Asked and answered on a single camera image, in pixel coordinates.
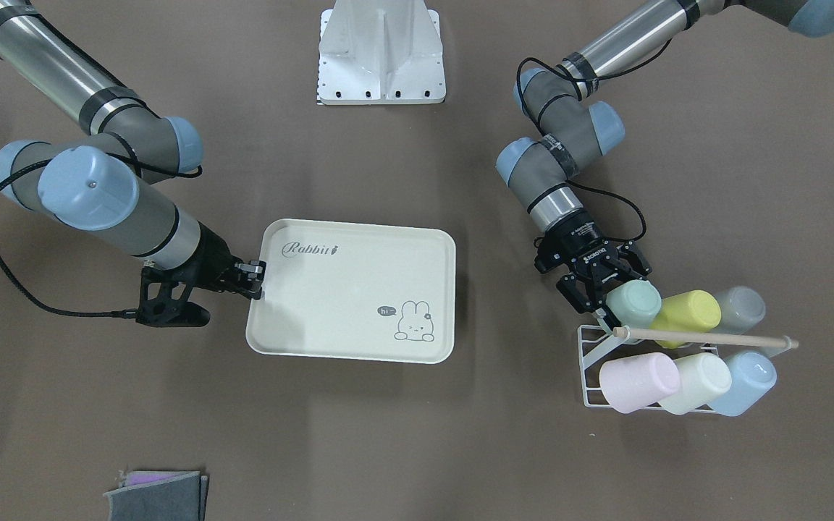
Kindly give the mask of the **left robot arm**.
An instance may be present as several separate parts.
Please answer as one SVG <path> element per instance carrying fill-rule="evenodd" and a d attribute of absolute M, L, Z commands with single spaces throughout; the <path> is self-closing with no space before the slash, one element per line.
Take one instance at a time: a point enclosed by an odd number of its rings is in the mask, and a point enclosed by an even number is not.
<path fill-rule="evenodd" d="M 607 80 L 635 72 L 658 59 L 676 34 L 730 1 L 648 1 L 580 51 L 553 67 L 529 57 L 518 66 L 514 101 L 536 126 L 538 140 L 516 140 L 497 156 L 496 169 L 540 230 L 535 268 L 567 273 L 556 288 L 573 310 L 598 327 L 646 326 L 662 310 L 649 283 L 651 264 L 639 249 L 646 220 L 636 210 L 635 237 L 603 233 L 580 201 L 582 169 L 605 157 L 625 138 L 616 110 L 605 102 L 584 102 Z"/>

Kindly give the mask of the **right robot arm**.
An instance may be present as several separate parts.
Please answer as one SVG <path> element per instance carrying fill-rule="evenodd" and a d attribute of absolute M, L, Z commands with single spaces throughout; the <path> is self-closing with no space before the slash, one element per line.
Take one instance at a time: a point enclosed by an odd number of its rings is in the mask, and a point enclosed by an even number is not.
<path fill-rule="evenodd" d="M 235 257 L 156 190 L 158 182 L 201 174 L 204 145 L 189 121 L 153 112 L 30 1 L 0 1 L 0 60 L 84 132 L 65 145 L 3 146 L 0 195 L 142 261 L 147 284 L 261 297 L 264 263 Z"/>

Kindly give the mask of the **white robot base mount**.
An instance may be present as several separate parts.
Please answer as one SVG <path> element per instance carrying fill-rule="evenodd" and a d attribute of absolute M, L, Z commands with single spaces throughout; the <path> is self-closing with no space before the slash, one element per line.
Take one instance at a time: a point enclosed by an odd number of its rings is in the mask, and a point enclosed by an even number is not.
<path fill-rule="evenodd" d="M 316 99 L 421 105 L 447 97 L 440 17 L 424 1 L 337 1 L 320 16 Z"/>

